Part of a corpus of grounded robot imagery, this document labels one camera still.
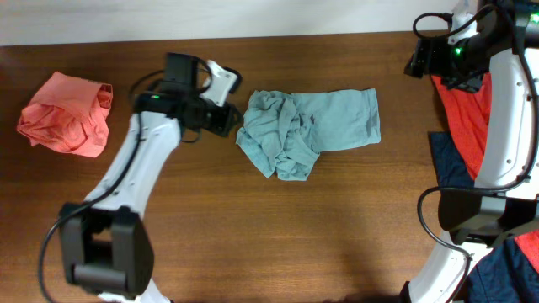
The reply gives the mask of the light blue polo shirt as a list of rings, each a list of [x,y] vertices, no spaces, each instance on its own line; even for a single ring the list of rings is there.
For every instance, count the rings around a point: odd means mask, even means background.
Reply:
[[[330,93],[256,91],[236,144],[266,177],[305,181],[323,152],[377,144],[381,126],[376,90]]]

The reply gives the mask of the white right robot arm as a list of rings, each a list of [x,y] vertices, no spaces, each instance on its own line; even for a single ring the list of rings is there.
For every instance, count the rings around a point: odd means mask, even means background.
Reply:
[[[472,188],[438,187],[442,234],[401,302],[451,302],[495,247],[538,227],[538,5],[460,1],[447,34],[420,35],[405,73],[475,93],[492,79],[486,149]]]

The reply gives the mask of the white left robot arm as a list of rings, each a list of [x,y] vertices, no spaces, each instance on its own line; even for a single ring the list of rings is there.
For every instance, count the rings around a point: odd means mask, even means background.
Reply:
[[[154,252],[142,222],[150,193],[184,130],[226,137],[242,120],[234,105],[198,95],[139,95],[107,173],[81,204],[60,211],[67,283],[107,302],[168,301],[152,279]]]

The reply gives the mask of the red-orange shirt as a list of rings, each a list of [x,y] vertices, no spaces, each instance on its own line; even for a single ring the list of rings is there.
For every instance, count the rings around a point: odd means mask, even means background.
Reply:
[[[446,112],[450,133],[432,147],[438,184],[471,187],[480,173],[488,139],[492,105],[491,74],[483,75],[477,93],[447,90],[440,78],[431,78]]]

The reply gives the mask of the crumpled salmon pink shirt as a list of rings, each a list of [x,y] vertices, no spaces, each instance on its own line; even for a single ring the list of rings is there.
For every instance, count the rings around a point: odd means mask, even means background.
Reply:
[[[106,147],[113,87],[54,72],[22,109],[16,130],[31,146],[95,158]]]

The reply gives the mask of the dark navy garment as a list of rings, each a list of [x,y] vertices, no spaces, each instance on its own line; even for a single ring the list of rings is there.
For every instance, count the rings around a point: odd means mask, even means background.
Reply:
[[[451,135],[431,132],[429,141],[438,184],[472,187]],[[470,303],[538,303],[538,232],[509,239],[482,258],[457,298]]]

